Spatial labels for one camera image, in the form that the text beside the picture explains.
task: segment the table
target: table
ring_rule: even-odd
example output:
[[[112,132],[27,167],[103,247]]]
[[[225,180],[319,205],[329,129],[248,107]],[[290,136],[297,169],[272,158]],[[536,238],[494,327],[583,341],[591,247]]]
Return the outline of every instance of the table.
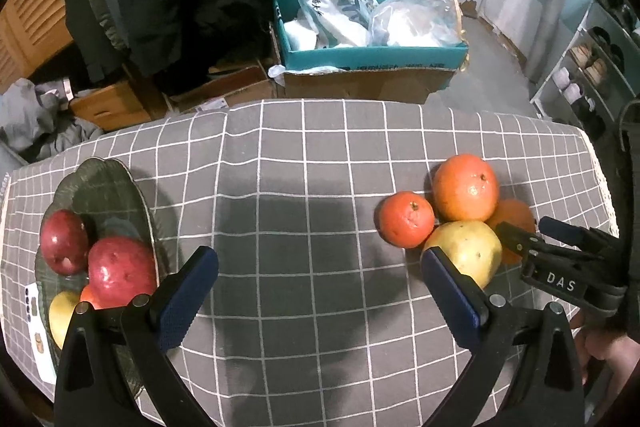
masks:
[[[431,192],[456,153],[494,168],[503,198],[536,217],[617,232],[604,176],[575,127],[355,100],[268,100],[142,124],[12,175],[0,264],[8,352],[38,378],[22,313],[42,214],[91,156],[129,166],[171,270],[199,245],[220,277],[181,347],[177,372],[222,426],[419,426],[469,352],[456,346],[420,279],[418,251],[386,244],[374,209],[397,190]],[[551,297],[500,268],[488,292],[541,307]],[[564,304],[568,312],[575,310]],[[495,413],[514,351],[483,417]],[[143,391],[137,402],[158,416]]]

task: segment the human hand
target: human hand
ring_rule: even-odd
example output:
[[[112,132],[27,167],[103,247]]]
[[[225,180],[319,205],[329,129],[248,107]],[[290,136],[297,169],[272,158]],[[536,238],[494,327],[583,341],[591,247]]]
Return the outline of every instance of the human hand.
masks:
[[[587,364],[591,357],[605,360],[613,373],[603,408],[606,409],[622,391],[640,360],[640,344],[624,331],[584,324],[584,312],[579,311],[569,322],[572,330],[582,328],[575,335],[575,349],[582,370],[582,384],[587,380]]]

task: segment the pipe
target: pipe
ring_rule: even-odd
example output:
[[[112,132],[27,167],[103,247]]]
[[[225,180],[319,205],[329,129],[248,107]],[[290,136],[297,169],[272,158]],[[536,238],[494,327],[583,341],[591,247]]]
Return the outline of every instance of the pipe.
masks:
[[[542,6],[542,15],[540,16],[536,36],[533,39],[533,45],[524,68],[524,75],[533,83],[539,81],[546,66],[546,59],[550,52],[553,37],[556,34],[556,27],[558,26],[563,6],[564,0],[546,0]]]

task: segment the shoe rack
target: shoe rack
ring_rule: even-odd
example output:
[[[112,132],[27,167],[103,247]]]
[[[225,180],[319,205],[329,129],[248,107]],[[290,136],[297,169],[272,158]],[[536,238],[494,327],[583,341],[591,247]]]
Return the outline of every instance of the shoe rack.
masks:
[[[607,0],[591,0],[570,44],[530,99],[540,118],[578,126],[592,140],[609,134],[602,132],[601,125],[594,125],[597,118],[604,122],[606,131],[615,131],[620,111],[640,93],[640,46],[630,32],[629,15]],[[572,97],[565,96],[554,81],[562,68],[586,97],[586,102],[580,102],[582,106],[570,103]],[[593,107],[590,114],[585,113],[589,112],[588,103]]]

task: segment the screw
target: screw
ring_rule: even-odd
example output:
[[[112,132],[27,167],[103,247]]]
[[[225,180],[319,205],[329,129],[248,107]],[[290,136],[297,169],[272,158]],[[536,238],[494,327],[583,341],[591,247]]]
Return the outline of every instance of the screw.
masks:
[[[89,311],[89,303],[88,302],[82,301],[81,303],[78,304],[78,306],[76,306],[76,313],[78,315],[82,315],[83,313],[86,313],[87,311]]]
[[[489,302],[491,302],[491,304],[493,304],[496,308],[502,308],[505,304],[507,304],[506,299],[498,293],[494,293],[493,295],[491,295],[489,297]]]
[[[562,304],[557,302],[549,302],[549,309],[553,311],[556,315],[560,315],[564,313],[564,308],[562,308]]]
[[[141,293],[140,295],[136,295],[135,297],[133,297],[133,305],[136,308],[142,308],[142,306],[145,306],[148,302],[149,295],[147,295],[146,293]]]

